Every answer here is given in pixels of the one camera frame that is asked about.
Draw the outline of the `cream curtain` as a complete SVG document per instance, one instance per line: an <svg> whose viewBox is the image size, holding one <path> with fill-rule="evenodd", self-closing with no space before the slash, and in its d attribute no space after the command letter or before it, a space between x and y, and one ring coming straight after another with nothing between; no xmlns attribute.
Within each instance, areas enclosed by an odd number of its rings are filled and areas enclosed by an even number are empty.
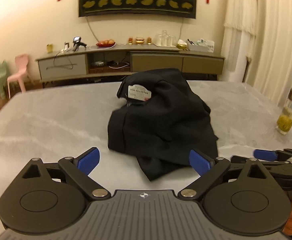
<svg viewBox="0 0 292 240"><path fill-rule="evenodd" d="M221 81L245 82L283 106L292 88L292 0L227 0Z"/></svg>

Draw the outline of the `yellow cup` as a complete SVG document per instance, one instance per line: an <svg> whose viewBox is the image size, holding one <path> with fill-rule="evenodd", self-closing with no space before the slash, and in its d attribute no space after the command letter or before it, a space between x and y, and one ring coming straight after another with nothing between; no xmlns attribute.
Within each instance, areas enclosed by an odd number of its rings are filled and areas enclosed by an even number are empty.
<svg viewBox="0 0 292 240"><path fill-rule="evenodd" d="M53 44L46 45L47 53L52 53L54 51Z"/></svg>

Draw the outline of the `glass jar of tea leaves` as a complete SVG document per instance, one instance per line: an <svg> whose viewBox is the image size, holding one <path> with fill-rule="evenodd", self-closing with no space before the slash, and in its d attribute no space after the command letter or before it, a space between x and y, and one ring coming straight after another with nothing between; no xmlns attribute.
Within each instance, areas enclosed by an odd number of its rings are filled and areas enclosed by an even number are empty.
<svg viewBox="0 0 292 240"><path fill-rule="evenodd" d="M277 119L276 128L282 135L286 135L292 128L292 88Z"/></svg>

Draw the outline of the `white garment label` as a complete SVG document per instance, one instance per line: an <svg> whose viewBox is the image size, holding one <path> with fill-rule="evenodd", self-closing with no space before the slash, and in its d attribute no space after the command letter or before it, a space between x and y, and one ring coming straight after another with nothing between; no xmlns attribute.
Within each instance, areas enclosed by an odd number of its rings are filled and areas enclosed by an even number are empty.
<svg viewBox="0 0 292 240"><path fill-rule="evenodd" d="M151 98L151 91L141 85L129 85L128 98L139 101L148 101Z"/></svg>

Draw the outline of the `clear glasses on tray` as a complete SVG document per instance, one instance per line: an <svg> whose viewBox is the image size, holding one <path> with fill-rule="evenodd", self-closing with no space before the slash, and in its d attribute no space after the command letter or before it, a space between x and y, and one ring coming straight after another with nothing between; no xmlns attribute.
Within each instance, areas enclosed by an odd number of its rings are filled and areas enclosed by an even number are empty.
<svg viewBox="0 0 292 240"><path fill-rule="evenodd" d="M166 30L162 30L160 34L155 35L154 45L158 47L175 47L176 37L168 34Z"/></svg>

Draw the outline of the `long grey tv cabinet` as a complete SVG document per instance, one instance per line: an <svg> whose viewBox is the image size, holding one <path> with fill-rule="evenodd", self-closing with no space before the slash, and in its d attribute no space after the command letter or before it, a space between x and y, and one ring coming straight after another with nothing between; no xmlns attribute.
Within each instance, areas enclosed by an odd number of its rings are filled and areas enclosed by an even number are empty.
<svg viewBox="0 0 292 240"><path fill-rule="evenodd" d="M222 73L224 58L215 53L155 45L115 45L55 52L37 59L40 79L50 82L90 77L127 76L153 69L176 68L183 74Z"/></svg>

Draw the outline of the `green plastic child chair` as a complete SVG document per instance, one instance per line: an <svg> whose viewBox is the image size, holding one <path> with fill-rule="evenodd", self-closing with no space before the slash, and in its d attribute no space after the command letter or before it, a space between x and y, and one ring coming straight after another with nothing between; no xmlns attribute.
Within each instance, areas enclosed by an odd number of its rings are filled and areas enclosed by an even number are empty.
<svg viewBox="0 0 292 240"><path fill-rule="evenodd" d="M5 85L7 85L7 78L10 76L8 63L3 60L0 63L0 98L6 98Z"/></svg>

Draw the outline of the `red fruit plate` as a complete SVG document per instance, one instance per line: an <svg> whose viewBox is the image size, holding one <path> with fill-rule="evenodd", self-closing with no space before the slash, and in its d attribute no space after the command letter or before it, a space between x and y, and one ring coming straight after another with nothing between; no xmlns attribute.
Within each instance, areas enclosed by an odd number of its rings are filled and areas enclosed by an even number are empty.
<svg viewBox="0 0 292 240"><path fill-rule="evenodd" d="M115 46L116 42L114 40L102 40L96 43L98 48L111 48Z"/></svg>

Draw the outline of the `pink plastic child chair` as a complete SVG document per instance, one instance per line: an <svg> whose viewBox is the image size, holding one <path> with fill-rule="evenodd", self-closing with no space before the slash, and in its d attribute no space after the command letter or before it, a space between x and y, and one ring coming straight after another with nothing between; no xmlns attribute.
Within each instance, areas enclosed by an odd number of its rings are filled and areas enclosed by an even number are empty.
<svg viewBox="0 0 292 240"><path fill-rule="evenodd" d="M28 55L21 54L15 57L15 65L18 68L18 71L9 77L7 77L7 87L8 87L8 96L11 98L11 89L10 85L13 82L17 82L19 84L20 90L22 93L26 92L26 88L24 85L24 78L27 77L30 82L34 85L34 80L30 76L27 65L28 65Z"/></svg>

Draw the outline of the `white tray of items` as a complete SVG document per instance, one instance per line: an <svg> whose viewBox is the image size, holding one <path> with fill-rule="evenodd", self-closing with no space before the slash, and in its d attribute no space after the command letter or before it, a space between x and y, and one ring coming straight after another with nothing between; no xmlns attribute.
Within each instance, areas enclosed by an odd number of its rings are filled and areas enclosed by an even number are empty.
<svg viewBox="0 0 292 240"><path fill-rule="evenodd" d="M214 41L199 39L197 41L186 41L188 44L188 49L193 51L199 51L204 53L213 53L214 52Z"/></svg>

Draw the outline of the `golden ornament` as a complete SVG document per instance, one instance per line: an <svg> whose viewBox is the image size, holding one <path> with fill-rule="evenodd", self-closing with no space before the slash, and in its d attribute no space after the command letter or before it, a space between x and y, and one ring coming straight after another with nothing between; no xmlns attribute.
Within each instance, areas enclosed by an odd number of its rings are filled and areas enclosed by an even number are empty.
<svg viewBox="0 0 292 240"><path fill-rule="evenodd" d="M136 37L135 38L135 44L144 44L145 39L143 37Z"/></svg>

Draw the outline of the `black trousers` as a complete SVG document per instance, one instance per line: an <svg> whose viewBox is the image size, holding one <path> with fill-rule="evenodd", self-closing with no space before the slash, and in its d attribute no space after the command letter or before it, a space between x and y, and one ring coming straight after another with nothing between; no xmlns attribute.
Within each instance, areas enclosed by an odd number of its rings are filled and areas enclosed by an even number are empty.
<svg viewBox="0 0 292 240"><path fill-rule="evenodd" d="M148 101L128 98L128 86L151 91ZM130 75L122 81L117 98L126 104L112 112L108 148L136 157L150 180L190 165L191 150L216 158L217 136L211 109L190 88L178 69L156 69Z"/></svg>

